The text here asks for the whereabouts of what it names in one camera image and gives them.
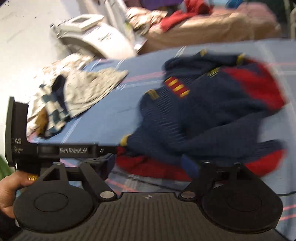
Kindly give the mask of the person left hand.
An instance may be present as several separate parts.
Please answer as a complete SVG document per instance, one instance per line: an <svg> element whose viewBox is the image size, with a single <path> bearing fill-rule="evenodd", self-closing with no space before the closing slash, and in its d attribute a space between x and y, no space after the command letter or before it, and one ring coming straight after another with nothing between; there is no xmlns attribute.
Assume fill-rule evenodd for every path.
<svg viewBox="0 0 296 241"><path fill-rule="evenodd" d="M29 174L23 171L16 171L1 180L1 211L10 218L15 218L13 212L13 203L16 198L16 192L22 188L32 185L38 175Z"/></svg>

